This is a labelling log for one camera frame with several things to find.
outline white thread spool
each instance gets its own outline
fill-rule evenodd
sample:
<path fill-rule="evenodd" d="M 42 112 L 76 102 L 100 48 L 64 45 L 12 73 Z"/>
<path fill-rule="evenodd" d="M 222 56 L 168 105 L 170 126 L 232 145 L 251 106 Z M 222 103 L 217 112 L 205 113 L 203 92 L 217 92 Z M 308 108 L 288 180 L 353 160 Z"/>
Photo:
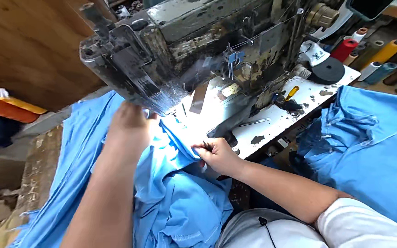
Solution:
<path fill-rule="evenodd" d="M 362 27 L 358 29 L 356 32 L 353 33 L 352 39 L 354 39 L 357 42 L 360 42 L 362 39 L 364 39 L 364 36 L 367 34 L 368 29 L 365 27 Z"/>
<path fill-rule="evenodd" d="M 370 76 L 376 69 L 381 67 L 381 63 L 378 61 L 371 62 L 366 68 L 361 71 L 361 76 L 358 78 L 358 81 L 364 81 L 368 76 Z"/>

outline hand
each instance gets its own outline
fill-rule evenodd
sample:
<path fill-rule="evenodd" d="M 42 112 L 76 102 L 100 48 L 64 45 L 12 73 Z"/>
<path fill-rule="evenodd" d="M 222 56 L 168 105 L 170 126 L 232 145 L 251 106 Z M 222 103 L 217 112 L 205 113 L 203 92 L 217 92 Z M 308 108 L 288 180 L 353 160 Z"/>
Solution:
<path fill-rule="evenodd" d="M 146 119 L 140 106 L 123 102 L 113 115 L 104 149 L 116 156 L 139 160 L 150 144 L 150 133 L 158 124 L 157 114 Z"/>
<path fill-rule="evenodd" d="M 216 172 L 237 178 L 244 168 L 244 160 L 232 151 L 224 138 L 209 138 L 205 142 L 211 145 L 212 152 L 205 149 L 203 142 L 192 145 L 200 157 Z"/>

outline brass knob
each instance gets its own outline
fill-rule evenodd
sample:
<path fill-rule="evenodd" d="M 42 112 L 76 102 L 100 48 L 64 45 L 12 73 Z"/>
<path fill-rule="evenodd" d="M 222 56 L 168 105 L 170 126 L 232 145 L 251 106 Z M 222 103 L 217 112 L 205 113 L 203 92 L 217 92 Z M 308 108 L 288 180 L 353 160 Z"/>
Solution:
<path fill-rule="evenodd" d="M 316 4 L 309 12 L 306 23 L 317 27 L 322 27 L 323 31 L 331 27 L 339 17 L 339 12 L 326 6 L 325 3 Z"/>

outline person's left hand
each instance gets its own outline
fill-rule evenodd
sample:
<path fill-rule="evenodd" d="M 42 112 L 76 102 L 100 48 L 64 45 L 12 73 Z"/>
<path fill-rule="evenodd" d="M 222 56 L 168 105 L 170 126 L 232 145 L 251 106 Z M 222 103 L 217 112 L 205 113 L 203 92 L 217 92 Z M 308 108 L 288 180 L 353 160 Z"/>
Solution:
<path fill-rule="evenodd" d="M 149 119 L 140 106 L 123 102 L 113 116 L 104 149 L 129 160 L 139 160 L 150 144 L 150 133 L 158 124 L 157 114 Z"/>

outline forearm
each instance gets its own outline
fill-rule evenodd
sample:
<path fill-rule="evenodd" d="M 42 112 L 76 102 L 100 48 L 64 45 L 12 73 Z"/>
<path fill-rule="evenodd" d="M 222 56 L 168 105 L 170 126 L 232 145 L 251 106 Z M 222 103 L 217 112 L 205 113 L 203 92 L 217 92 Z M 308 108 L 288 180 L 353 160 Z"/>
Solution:
<path fill-rule="evenodd" d="M 347 194 L 310 179 L 242 161 L 235 179 L 246 183 L 306 223 L 313 223 L 334 201 Z"/>
<path fill-rule="evenodd" d="M 63 248 L 132 247 L 133 175 L 136 159 L 104 150 L 74 214 Z"/>

